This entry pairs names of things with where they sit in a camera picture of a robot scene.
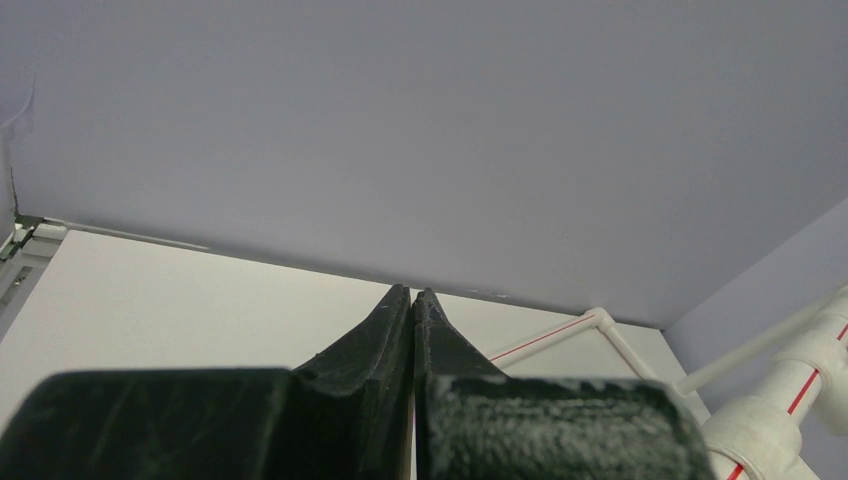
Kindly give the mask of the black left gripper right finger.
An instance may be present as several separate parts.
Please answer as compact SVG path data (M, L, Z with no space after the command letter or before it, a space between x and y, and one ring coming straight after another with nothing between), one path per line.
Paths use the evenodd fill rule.
M413 305L421 479L710 479L695 418L661 383L513 378L449 321Z

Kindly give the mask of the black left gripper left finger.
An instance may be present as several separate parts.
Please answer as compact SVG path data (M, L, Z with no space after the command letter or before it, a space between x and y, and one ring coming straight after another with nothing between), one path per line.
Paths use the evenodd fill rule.
M395 285L295 369L75 371L24 400L5 479L406 479L413 319Z

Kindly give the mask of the white PVC pipe frame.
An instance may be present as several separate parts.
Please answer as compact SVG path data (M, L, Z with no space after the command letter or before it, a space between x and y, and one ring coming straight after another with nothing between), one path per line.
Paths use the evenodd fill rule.
M697 390L778 341L767 373L716 412ZM684 375L656 329L612 319L602 308L579 316L498 307L476 343L500 368L519 375L606 376L665 383L701 424L719 479L814 479L801 457L810 413L847 432L847 291L804 308L739 349Z

